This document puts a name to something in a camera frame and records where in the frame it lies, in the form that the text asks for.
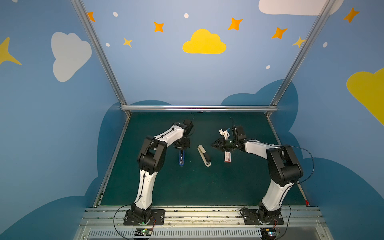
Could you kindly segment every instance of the yellow cloud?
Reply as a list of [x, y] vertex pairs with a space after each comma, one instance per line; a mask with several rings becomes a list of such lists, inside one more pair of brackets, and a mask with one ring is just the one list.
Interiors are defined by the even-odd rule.
[[210, 33], [206, 29], [194, 32], [191, 40], [183, 45], [183, 51], [186, 53], [219, 54], [226, 49], [227, 46], [221, 42], [219, 35]]
[[347, 88], [384, 125], [384, 68], [374, 74], [353, 74], [347, 80]]

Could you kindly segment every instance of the vent grille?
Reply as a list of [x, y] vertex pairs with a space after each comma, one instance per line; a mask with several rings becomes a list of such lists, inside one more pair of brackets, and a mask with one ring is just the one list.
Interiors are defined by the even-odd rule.
[[[119, 231], [126, 238], [132, 238], [134, 230]], [[151, 238], [255, 238], [261, 237], [260, 228], [160, 228], [154, 230]], [[121, 239], [113, 228], [91, 229], [88, 239]]]

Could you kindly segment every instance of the white cloud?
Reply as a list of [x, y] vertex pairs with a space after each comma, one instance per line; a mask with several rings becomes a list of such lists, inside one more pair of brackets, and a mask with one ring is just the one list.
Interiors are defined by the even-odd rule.
[[[336, 0], [331, 14], [336, 12], [344, 0]], [[319, 15], [326, 0], [260, 0], [259, 9], [266, 14]]]
[[56, 32], [52, 35], [51, 47], [56, 60], [53, 74], [60, 82], [68, 81], [91, 57], [91, 45], [76, 34]]

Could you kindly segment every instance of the green mat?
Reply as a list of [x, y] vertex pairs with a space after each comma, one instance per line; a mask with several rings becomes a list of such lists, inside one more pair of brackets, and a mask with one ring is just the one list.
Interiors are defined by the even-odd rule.
[[[135, 200], [139, 187], [136, 158], [144, 138], [163, 133], [187, 116], [169, 112], [132, 114], [101, 205], [126, 205]], [[263, 113], [195, 113], [195, 130], [190, 137], [191, 147], [185, 151], [185, 164], [179, 166], [179, 151], [168, 147], [165, 164], [156, 177], [153, 205], [258, 205], [271, 181], [266, 159], [235, 150], [232, 162], [226, 163], [224, 152], [210, 147], [221, 137], [219, 129], [232, 126], [230, 117], [237, 126], [244, 127], [247, 137], [277, 144]], [[200, 157], [200, 144], [211, 156], [210, 167]], [[297, 186], [285, 199], [291, 205], [305, 205]]]

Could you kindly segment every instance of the black mounting plate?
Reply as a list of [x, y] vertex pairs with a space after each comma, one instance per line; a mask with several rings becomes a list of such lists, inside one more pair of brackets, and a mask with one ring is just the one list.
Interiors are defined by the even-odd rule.
[[142, 225], [142, 221], [135, 217], [132, 213], [132, 210], [129, 209], [125, 212], [124, 225], [125, 226], [153, 226], [153, 221], [156, 219], [156, 226], [164, 225], [164, 209], [152, 209], [151, 216], [153, 218], [149, 219], [149, 222], [145, 225]]
[[[261, 222], [259, 222], [259, 219], [257, 217], [257, 210], [258, 209], [243, 209], [242, 210], [243, 215], [246, 216], [246, 218], [243, 216], [243, 220], [244, 220], [245, 225], [263, 225]], [[277, 221], [276, 224], [278, 224], [278, 225], [284, 224], [283, 218], [276, 217], [274, 219]], [[266, 225], [274, 225], [275, 224], [274, 219], [272, 219], [272, 221]]]

